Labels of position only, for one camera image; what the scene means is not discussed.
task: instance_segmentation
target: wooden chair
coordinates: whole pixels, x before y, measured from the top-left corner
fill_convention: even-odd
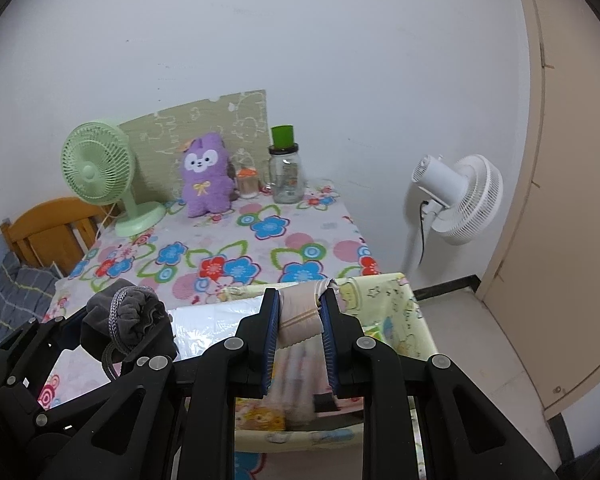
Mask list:
[[[102,208],[79,198],[57,198],[29,209],[13,224],[0,225],[0,231],[21,262],[31,267],[48,267],[55,262],[67,276],[84,256],[73,228],[90,248],[96,241],[95,222],[103,222],[105,216]]]

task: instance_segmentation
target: tiled floor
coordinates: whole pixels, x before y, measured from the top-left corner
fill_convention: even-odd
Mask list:
[[[462,368],[555,470],[560,457],[538,394],[488,309],[470,290],[422,301],[420,307],[438,351]]]

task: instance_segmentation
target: plaid pillow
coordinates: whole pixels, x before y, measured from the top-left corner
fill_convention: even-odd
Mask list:
[[[56,281],[50,270],[23,266],[14,253],[7,253],[0,266],[0,341],[27,319],[42,320]]]

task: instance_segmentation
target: plush toy face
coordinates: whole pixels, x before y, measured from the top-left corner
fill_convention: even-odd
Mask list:
[[[226,175],[229,153],[222,145],[219,134],[212,132],[195,139],[187,147],[182,163],[185,182],[206,180],[212,176]]]

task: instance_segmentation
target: stuffed animal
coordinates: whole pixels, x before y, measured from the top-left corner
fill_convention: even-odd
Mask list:
[[[224,213],[231,207],[234,181],[227,176],[229,152],[220,134],[211,132],[183,145],[182,199],[188,215]]]

